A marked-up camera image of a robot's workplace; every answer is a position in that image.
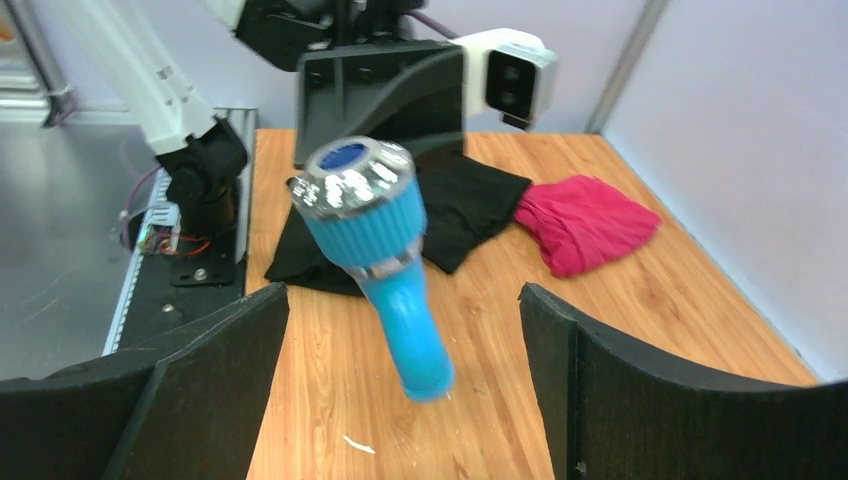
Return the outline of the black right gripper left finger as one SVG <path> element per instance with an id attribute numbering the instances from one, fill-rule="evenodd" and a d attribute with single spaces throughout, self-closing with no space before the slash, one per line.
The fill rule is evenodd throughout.
<path id="1" fill-rule="evenodd" d="M 243 479 L 289 316 L 272 284 L 46 378 L 1 384 L 5 479 Z"/>

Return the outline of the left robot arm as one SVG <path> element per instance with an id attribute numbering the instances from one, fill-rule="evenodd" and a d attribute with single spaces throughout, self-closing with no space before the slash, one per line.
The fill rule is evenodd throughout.
<path id="1" fill-rule="evenodd" d="M 173 61 L 131 1 L 56 1 L 54 12 L 137 120 L 170 176 L 167 197 L 190 234 L 218 237 L 239 221 L 248 152 Z M 424 230 L 416 178 L 463 142 L 473 83 L 452 41 L 412 39 L 415 1 L 210 1 L 233 38 L 300 80 L 294 207 L 316 236 L 379 224 Z"/>

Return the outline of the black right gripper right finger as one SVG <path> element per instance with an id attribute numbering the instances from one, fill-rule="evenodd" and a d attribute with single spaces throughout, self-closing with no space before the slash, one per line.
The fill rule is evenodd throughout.
<path id="1" fill-rule="evenodd" d="M 558 479 L 843 479 L 847 385 L 789 386 L 678 357 L 534 283 L 519 309 Z"/>

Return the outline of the blue water faucet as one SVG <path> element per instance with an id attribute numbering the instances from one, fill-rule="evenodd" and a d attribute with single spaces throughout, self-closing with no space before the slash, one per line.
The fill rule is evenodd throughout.
<path id="1" fill-rule="evenodd" d="M 427 214 L 411 154 L 394 142 L 341 138 L 310 156 L 289 191 L 322 254 L 375 309 L 406 396 L 446 395 L 454 367 L 428 304 Z"/>

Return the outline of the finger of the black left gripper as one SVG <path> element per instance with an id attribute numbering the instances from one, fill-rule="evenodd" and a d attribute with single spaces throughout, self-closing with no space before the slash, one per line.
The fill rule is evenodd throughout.
<path id="1" fill-rule="evenodd" d="M 299 65 L 294 165 L 334 140 L 397 143 L 417 164 L 465 150 L 465 55 L 446 41 L 350 45 L 305 54 Z"/>

